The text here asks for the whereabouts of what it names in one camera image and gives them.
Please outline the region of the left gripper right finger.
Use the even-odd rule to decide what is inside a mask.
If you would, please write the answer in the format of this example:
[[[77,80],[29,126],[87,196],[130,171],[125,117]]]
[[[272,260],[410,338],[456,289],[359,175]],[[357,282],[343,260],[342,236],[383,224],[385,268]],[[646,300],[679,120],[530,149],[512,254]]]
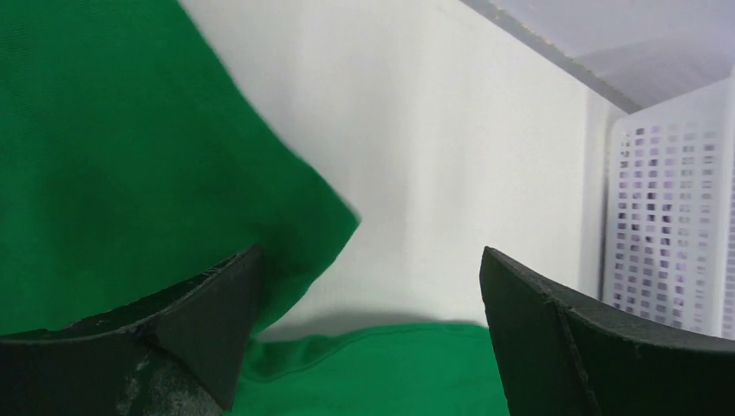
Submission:
[[[631,315],[489,247],[479,281],[511,414],[733,414],[732,341]]]

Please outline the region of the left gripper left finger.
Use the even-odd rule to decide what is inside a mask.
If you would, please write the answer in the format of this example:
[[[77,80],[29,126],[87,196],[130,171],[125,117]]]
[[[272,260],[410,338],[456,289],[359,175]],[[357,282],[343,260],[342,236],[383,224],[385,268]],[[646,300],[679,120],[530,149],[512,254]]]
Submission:
[[[59,330],[1,339],[4,415],[220,415],[232,408],[264,282],[253,245]]]

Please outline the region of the green t shirt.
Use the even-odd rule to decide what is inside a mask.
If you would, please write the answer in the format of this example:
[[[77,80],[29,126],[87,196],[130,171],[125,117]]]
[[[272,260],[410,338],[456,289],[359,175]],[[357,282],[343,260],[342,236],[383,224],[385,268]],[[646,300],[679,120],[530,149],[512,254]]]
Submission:
[[[176,1],[1,4],[1,339],[59,330],[263,248],[220,415],[505,415],[486,328],[263,342],[358,220],[241,95]]]

